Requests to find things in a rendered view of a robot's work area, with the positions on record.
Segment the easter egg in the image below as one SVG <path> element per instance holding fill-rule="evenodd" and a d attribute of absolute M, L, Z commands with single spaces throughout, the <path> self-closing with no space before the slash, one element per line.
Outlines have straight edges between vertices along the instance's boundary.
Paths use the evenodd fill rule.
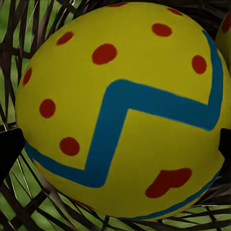
<path fill-rule="evenodd" d="M 231 8 L 222 20 L 214 42 L 219 48 L 231 76 Z"/>
<path fill-rule="evenodd" d="M 107 216 L 156 221 L 192 206 L 219 175 L 231 76 L 186 14 L 112 4 L 41 45 L 20 79 L 15 121 L 59 191 Z"/>

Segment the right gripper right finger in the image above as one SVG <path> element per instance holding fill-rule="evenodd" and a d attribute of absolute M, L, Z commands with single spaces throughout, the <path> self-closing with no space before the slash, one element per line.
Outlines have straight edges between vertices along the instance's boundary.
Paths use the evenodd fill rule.
<path fill-rule="evenodd" d="M 220 133 L 219 151 L 231 167 L 231 130 L 222 128 Z"/>

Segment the wicker basket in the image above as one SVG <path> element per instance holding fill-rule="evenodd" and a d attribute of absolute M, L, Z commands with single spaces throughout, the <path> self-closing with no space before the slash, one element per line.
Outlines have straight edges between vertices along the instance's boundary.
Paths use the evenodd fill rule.
<path fill-rule="evenodd" d="M 5 0 L 2 0 L 2 2 L 0 3 L 0 9 L 4 1 Z M 14 107 L 15 107 L 15 99 L 16 99 L 16 96 L 13 91 L 12 82 L 11 82 L 12 55 L 15 55 L 15 62 L 16 62 L 16 67 L 18 71 L 18 86 L 19 86 L 20 79 L 23 76 L 21 74 L 23 58 L 31 60 L 31 58 L 37 52 L 37 50 L 41 47 L 41 45 L 50 36 L 52 36 L 59 28 L 64 26 L 64 22 L 69 13 L 73 14 L 73 17 L 70 20 L 72 21 L 75 18 L 78 18 L 79 16 L 84 15 L 93 10 L 96 10 L 98 8 L 116 4 L 117 0 L 82 0 L 82 2 L 79 4 L 77 9 L 73 6 L 76 0 L 56 0 L 56 1 L 61 4 L 61 7 L 59 11 L 57 12 L 56 18 L 45 38 L 45 34 L 46 34 L 47 27 L 48 27 L 49 19 L 51 16 L 54 0 L 51 0 L 40 23 L 39 23 L 40 0 L 35 0 L 34 10 L 28 20 L 28 23 L 27 23 L 27 11 L 28 11 L 29 0 L 20 0 L 16 10 L 15 10 L 16 0 L 11 0 L 7 32 L 4 37 L 3 42 L 0 43 L 0 66 L 1 66 L 1 69 L 4 75 L 4 80 L 5 80 L 5 112 L 6 112 L 6 117 L 5 117 L 3 108 L 0 103 L 0 115 L 2 118 L 2 122 L 3 122 L 3 124 L 0 125 L 0 133 L 13 130 L 13 129 L 18 129 L 16 126 L 16 122 L 7 123 L 9 95 L 11 96 Z M 131 2 L 143 2 L 143 1 L 145 0 L 133 0 Z M 216 38 L 218 29 L 220 26 L 215 25 L 214 23 L 208 21 L 207 19 L 217 21 L 217 22 L 222 22 L 222 20 L 200 15 L 201 9 L 205 9 L 209 11 L 210 13 L 214 14 L 215 16 L 221 19 L 224 19 L 227 13 L 224 13 L 211 6 L 208 6 L 208 4 L 218 6 L 218 7 L 228 8 L 228 9 L 231 8 L 231 0 L 157 0 L 155 3 L 176 9 L 186 14 L 187 16 L 189 16 L 196 22 L 197 21 L 203 22 L 211 26 L 211 27 L 207 27 L 207 26 L 200 25 L 207 31 L 207 33 L 211 36 L 212 39 Z M 58 6 L 60 4 L 58 4 Z M 196 9 L 196 10 L 195 10 L 195 13 L 191 13 L 191 12 L 187 12 L 187 11 L 180 10 L 180 9 Z M 30 47 L 30 53 L 28 53 L 24 51 L 25 32 L 29 25 L 29 22 L 31 20 L 33 13 L 34 13 L 34 21 L 33 21 L 32 37 L 31 37 L 31 47 Z M 58 24 L 61 16 L 62 16 L 62 19 L 60 21 L 60 24 L 57 30 L 55 31 L 56 25 Z M 18 48 L 14 48 L 13 47 L 13 32 L 15 31 L 19 21 L 20 21 L 20 32 L 19 32 Z M 26 23 L 27 23 L 27 26 L 26 26 Z M 51 222 L 55 223 L 57 226 L 59 226 L 65 231 L 78 231 L 76 227 L 72 224 L 72 222 L 65 216 L 65 214 L 59 209 L 59 207 L 49 197 L 49 194 L 64 209 L 64 211 L 71 218 L 75 219 L 77 222 L 79 222 L 80 224 L 88 228 L 90 231 L 106 231 L 107 227 L 112 228 L 115 231 L 127 231 L 127 230 L 113 227 L 110 224 L 108 224 L 110 218 L 120 220 L 136 231 L 146 231 L 142 229 L 141 227 L 139 227 L 137 224 L 150 227 L 154 229 L 155 231 L 200 231 L 200 230 L 207 230 L 207 229 L 216 229 L 217 231 L 223 231 L 222 228 L 231 226 L 231 219 L 220 220 L 220 221 L 217 220 L 217 218 L 219 218 L 220 216 L 224 214 L 231 214 L 231 207 L 225 208 L 225 209 L 219 209 L 219 210 L 211 210 L 209 207 L 213 205 L 231 205 L 231 182 L 213 183 L 208 188 L 206 193 L 196 203 L 194 203 L 192 206 L 189 207 L 189 208 L 194 208 L 194 207 L 205 206 L 207 210 L 206 212 L 195 214 L 195 213 L 184 210 L 181 213 L 187 214 L 188 216 L 183 216 L 179 218 L 175 216 L 170 216 L 167 218 L 157 219 L 156 221 L 125 220 L 125 219 L 120 219 L 120 218 L 107 216 L 107 215 L 104 215 L 105 220 L 102 220 L 96 214 L 97 212 L 82 206 L 81 204 L 72 200 L 66 194 L 62 193 L 57 188 L 55 188 L 36 168 L 38 177 L 40 179 L 39 181 L 22 153 L 20 153 L 20 156 L 22 157 L 27 167 L 30 169 L 32 175 L 35 177 L 42 191 L 38 193 L 34 198 L 32 197 L 32 194 L 30 192 L 29 186 L 27 184 L 27 181 L 26 181 L 26 178 L 25 178 L 25 175 L 24 175 L 24 172 L 23 172 L 23 169 L 22 169 L 19 157 L 18 157 L 17 161 L 18 161 L 19 167 L 21 169 L 21 172 L 23 174 L 23 177 L 25 179 L 26 185 L 28 187 L 28 190 L 31 196 L 27 193 L 27 191 L 24 189 L 20 181 L 16 178 L 16 176 L 13 174 L 11 170 L 10 170 L 10 173 L 16 179 L 16 181 L 20 184 L 20 186 L 24 189 L 27 195 L 30 197 L 31 202 L 29 202 L 24 208 L 22 207 L 22 205 L 19 203 L 19 201 L 16 198 L 15 191 L 13 188 L 13 183 L 12 183 L 10 174 L 8 173 L 5 179 L 6 179 L 9 189 L 3 182 L 0 186 L 0 193 L 3 194 L 3 196 L 9 203 L 9 205 L 12 207 L 12 209 L 16 213 L 16 216 L 11 221 L 9 221 L 0 209 L 0 223 L 3 226 L 3 229 L 1 231 L 18 231 L 22 225 L 24 225 L 28 231 L 45 231 L 41 229 L 31 218 L 31 215 L 34 213 L 34 211 L 37 211 L 42 216 L 44 216 L 48 221 L 50 220 Z M 231 175 L 231 167 L 228 164 L 228 162 L 225 160 L 222 166 L 222 169 L 219 172 L 219 175 L 217 176 L 215 180 L 218 180 L 228 175 Z M 66 197 L 81 214 L 75 211 L 74 209 L 72 209 L 66 203 L 64 203 L 61 200 L 59 194 Z M 61 217 L 63 218 L 66 224 L 62 223 L 58 219 L 47 214 L 45 211 L 39 208 L 41 203 L 46 198 L 50 200 L 50 202 L 53 204 L 53 206 L 58 211 L 58 213 L 61 215 Z M 89 221 L 76 205 L 78 205 L 79 207 L 84 209 L 86 212 L 88 212 L 89 214 L 91 214 L 92 216 L 100 220 L 103 223 L 102 229 L 100 229 L 94 223 Z M 183 219 L 183 218 L 193 218 L 193 217 L 211 219 L 212 222 L 198 224 L 198 223 Z M 183 223 L 189 223 L 189 224 L 193 224 L 196 226 L 187 227 L 183 229 L 183 228 L 174 227 L 174 226 L 170 226 L 170 225 L 163 223 L 163 222 L 170 221 L 170 220 L 179 221 Z M 55 227 L 54 229 L 56 230 Z"/>

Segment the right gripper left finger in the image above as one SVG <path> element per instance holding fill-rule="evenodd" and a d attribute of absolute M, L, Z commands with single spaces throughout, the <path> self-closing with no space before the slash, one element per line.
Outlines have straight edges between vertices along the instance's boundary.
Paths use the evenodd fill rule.
<path fill-rule="evenodd" d="M 0 186 L 24 147 L 21 128 L 0 133 Z"/>

